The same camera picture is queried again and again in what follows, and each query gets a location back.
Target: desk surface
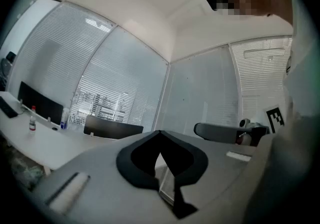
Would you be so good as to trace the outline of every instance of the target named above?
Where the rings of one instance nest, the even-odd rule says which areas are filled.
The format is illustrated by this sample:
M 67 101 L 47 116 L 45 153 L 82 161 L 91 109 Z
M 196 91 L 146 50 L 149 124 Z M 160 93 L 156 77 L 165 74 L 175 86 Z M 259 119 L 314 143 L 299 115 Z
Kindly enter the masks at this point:
M 0 92 L 0 96 L 17 112 L 21 113 L 19 101 L 9 92 Z M 52 170 L 81 154 L 100 145 L 116 142 L 112 139 L 91 137 L 73 130 L 52 130 L 58 127 L 37 116 L 36 132 L 29 131 L 30 113 L 9 119 L 0 110 L 0 131 L 5 139 L 18 151 L 40 165 Z

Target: office room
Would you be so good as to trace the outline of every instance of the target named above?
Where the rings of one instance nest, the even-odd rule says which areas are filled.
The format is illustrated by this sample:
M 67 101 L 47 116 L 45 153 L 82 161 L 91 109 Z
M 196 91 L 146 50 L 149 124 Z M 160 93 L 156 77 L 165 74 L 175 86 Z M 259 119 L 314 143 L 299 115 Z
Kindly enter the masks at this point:
M 56 222 L 210 222 L 228 219 L 228 204 L 241 223 L 289 126 L 287 87 L 294 103 L 311 91 L 300 114 L 319 106 L 316 81 L 300 94 L 283 82 L 295 14 L 16 0 L 0 34 L 0 136 L 17 184 Z

